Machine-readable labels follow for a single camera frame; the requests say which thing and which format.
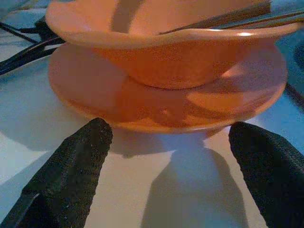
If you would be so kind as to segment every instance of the spoon handle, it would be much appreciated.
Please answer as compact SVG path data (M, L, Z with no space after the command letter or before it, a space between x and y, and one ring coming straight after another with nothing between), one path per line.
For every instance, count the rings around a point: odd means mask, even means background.
M179 31L182 29L204 29L204 28L210 28L214 26L219 26L222 24L226 24L227 21L230 22L236 22L240 20L245 20L261 15L265 15L270 13L270 0L263 1L259 4L254 4L250 7L239 9L233 12L229 12L223 15L215 16L206 20L201 20L197 23L187 25L184 27L176 28L170 31L161 32L160 34L166 34L170 32Z
M304 16L304 8L300 8L286 12L269 13L251 19L227 23L227 24L212 27L212 29L269 28L269 27L281 26L281 25L286 25L296 22L303 22L303 16Z

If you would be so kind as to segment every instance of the orange saucer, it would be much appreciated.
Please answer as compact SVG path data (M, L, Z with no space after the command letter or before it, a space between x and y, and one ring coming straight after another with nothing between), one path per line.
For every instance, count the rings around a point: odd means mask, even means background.
M270 46L213 83L165 90L137 83L89 48L64 44L50 59L48 77L59 99L89 118L141 132L184 133L224 127L266 110L282 94L287 70Z

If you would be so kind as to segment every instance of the white stovetop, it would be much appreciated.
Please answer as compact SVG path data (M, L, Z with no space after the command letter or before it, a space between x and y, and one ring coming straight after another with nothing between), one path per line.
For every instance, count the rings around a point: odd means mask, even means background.
M0 31L0 61L27 45ZM87 123L57 100L47 66L45 58L0 79L0 222L63 139ZM304 152L303 110L286 94L248 122ZM230 151L228 132L114 130L85 227L266 227Z

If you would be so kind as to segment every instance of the bowl rim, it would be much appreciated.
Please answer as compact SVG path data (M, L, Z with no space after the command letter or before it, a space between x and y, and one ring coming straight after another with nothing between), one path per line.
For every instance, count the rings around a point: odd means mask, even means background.
M46 23L57 35L75 45L91 48L131 49L159 46L163 44L180 43L192 40L252 40L273 38L296 32L304 28L304 23L258 29L200 29L189 28L161 35L137 35L113 31L92 30L87 27L77 27L65 30L56 17L57 4L51 2L46 11Z

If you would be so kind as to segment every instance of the orange bowl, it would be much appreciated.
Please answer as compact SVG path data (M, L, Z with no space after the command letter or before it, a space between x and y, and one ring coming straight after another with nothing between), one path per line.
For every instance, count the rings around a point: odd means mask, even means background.
M257 0L76 0L50 3L46 21L69 43L92 48L145 85L183 89L223 75L252 49L300 23L259 29L159 32L248 7Z

